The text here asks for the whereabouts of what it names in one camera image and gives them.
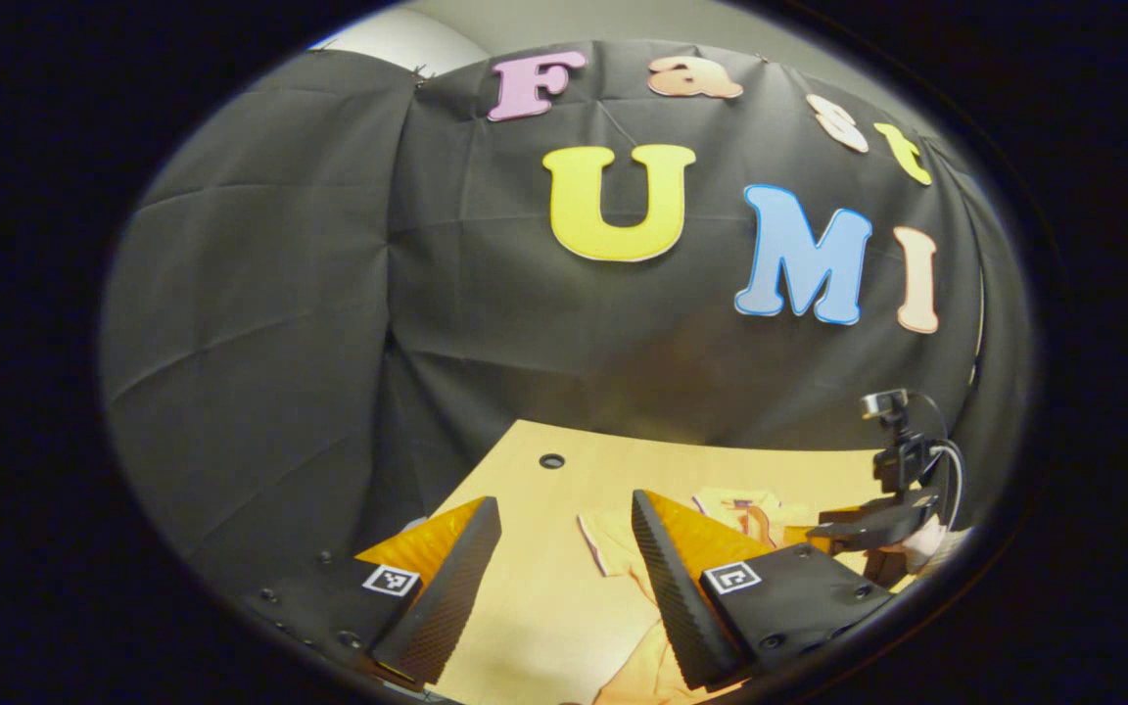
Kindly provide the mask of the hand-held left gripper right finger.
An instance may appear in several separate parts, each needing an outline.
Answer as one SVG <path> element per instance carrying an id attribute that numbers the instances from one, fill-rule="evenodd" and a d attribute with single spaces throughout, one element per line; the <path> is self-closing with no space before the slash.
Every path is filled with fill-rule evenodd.
<path id="1" fill-rule="evenodd" d="M 655 492 L 633 492 L 631 525 L 691 688 L 787 669 L 892 598 L 810 541 L 772 549 Z"/>

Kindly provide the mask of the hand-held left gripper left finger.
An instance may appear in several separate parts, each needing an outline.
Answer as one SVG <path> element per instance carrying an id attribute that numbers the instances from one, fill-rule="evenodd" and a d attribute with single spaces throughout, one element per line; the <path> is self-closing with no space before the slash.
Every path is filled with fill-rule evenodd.
<path id="1" fill-rule="evenodd" d="M 476 497 L 356 556 L 317 557 L 270 580 L 252 590 L 252 611 L 341 670 L 435 685 L 500 539 L 497 500 Z"/>

